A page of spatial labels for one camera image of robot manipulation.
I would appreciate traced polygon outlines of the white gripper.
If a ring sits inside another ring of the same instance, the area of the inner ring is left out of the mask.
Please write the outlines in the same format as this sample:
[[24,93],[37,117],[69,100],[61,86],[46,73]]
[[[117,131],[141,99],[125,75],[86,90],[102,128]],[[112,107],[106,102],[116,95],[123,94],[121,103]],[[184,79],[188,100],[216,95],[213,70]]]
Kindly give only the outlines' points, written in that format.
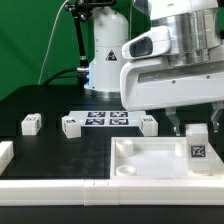
[[224,57],[181,67],[169,67],[163,57],[128,62],[121,70],[120,90],[126,110],[166,108],[177,136],[180,120],[175,107],[214,102],[211,122],[217,132],[224,111]]

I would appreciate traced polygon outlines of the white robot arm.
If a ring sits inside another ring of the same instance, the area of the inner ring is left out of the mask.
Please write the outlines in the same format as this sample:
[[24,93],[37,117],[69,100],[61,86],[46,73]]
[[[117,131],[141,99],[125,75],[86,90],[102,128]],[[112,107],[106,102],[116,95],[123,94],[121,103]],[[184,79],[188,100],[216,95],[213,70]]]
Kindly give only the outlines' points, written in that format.
[[133,0],[151,20],[130,40],[127,19],[109,7],[93,10],[95,56],[85,91],[118,96],[129,111],[165,109],[180,130],[176,109],[210,103],[218,129],[224,111],[224,41],[217,0]]

